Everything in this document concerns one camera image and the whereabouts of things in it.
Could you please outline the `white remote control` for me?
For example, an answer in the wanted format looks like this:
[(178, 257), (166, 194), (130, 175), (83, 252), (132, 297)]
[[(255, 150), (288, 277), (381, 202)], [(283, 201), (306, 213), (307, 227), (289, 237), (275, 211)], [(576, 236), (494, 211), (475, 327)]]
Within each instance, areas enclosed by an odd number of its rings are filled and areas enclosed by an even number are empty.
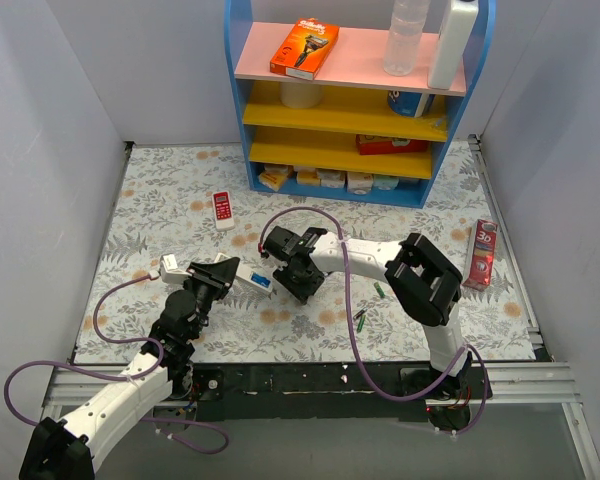
[(243, 262), (240, 262), (238, 265), (236, 278), (243, 284), (265, 295), (269, 295), (273, 291), (273, 282), (269, 277), (256, 272)]

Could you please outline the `blue battery vertical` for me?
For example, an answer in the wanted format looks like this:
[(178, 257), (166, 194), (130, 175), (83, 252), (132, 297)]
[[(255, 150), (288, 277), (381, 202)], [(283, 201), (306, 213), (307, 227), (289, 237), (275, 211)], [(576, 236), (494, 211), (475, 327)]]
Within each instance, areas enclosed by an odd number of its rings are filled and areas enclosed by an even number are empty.
[(266, 276), (259, 275), (257, 273), (253, 273), (251, 275), (251, 281), (265, 290), (269, 290), (271, 287), (271, 280)]

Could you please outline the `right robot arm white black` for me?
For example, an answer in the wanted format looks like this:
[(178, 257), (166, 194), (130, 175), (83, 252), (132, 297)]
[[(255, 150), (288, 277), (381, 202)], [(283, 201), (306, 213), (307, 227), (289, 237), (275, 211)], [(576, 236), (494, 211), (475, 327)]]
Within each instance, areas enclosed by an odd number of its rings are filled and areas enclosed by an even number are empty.
[(425, 236), (412, 233), (403, 241), (341, 240), (323, 228), (303, 235), (276, 226), (259, 247), (278, 262), (273, 272), (296, 300), (306, 304), (334, 272), (386, 283), (406, 315), (419, 323), (430, 352), (434, 389), (455, 397), (469, 384), (469, 353), (458, 320), (462, 274)]

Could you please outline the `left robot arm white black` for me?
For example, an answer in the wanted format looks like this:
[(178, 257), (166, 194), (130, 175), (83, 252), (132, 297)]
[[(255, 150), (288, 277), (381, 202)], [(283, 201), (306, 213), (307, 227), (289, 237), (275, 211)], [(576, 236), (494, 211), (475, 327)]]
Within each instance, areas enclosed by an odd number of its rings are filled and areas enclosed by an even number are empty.
[(209, 323), (214, 302), (223, 299), (236, 278), (239, 259), (178, 267), (164, 255), (158, 269), (146, 274), (175, 285), (141, 348), (118, 374), (104, 374), (104, 387), (58, 420), (35, 423), (19, 476), (22, 479), (92, 479), (116, 444), (164, 400), (187, 402), (221, 397), (224, 375), (197, 369), (194, 342)]

